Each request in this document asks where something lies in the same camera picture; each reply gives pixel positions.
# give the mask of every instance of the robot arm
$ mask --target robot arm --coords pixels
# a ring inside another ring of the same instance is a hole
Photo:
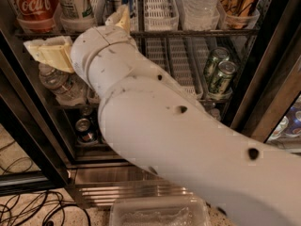
[[[101,96],[102,133],[123,158],[187,187],[237,225],[301,225],[300,158],[214,120],[124,30],[89,29],[71,60]]]

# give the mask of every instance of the floor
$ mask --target floor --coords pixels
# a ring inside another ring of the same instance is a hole
[[[86,226],[88,225],[87,216],[84,211],[78,207],[69,206],[64,208],[65,217],[62,211],[58,211],[46,224],[42,224],[47,214],[52,212],[54,208],[57,208],[58,204],[62,201],[72,202],[71,197],[65,191],[65,189],[58,189],[47,195],[45,200],[45,192],[38,192],[33,194],[23,194],[19,200],[17,196],[0,197],[0,225],[12,226]],[[97,208],[90,208],[87,210],[90,218],[91,226],[107,226],[109,225],[109,211],[99,210]],[[234,226],[234,224],[227,219],[223,214],[213,208],[209,208],[209,216],[212,226]]]

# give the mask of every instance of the green can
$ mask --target green can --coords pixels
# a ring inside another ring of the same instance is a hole
[[[228,49],[224,47],[217,47],[211,51],[203,72],[207,85],[209,85],[209,82],[214,74],[217,64],[221,61],[229,60],[229,59],[230,59],[230,52]]]
[[[236,73],[237,66],[235,63],[231,61],[221,61],[214,71],[208,91],[212,94],[226,93]]]

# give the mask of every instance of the blue can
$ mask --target blue can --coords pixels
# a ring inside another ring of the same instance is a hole
[[[286,137],[298,137],[301,135],[301,106],[293,105],[287,113],[288,127],[284,134]]]

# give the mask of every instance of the refrigerator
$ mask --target refrigerator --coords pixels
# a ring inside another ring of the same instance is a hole
[[[221,122],[267,141],[300,93],[300,0],[260,0],[261,16],[251,29],[187,31],[179,24],[167,32],[148,30],[144,1],[134,0],[131,28],[139,51],[170,73],[208,112],[217,108]],[[74,40],[79,34],[25,33],[16,22],[18,10],[12,0],[0,0],[0,8],[1,124],[35,164],[30,171],[2,175],[2,195],[65,187],[81,207],[106,208],[117,198],[192,194],[155,171],[132,165],[101,134],[97,143],[79,143],[75,124],[82,118],[81,110],[97,111],[98,103],[87,98],[84,105],[61,105],[40,82],[39,63],[24,48],[27,40],[60,35]],[[202,75],[216,46],[227,47],[240,68],[230,97],[221,100],[207,96]]]

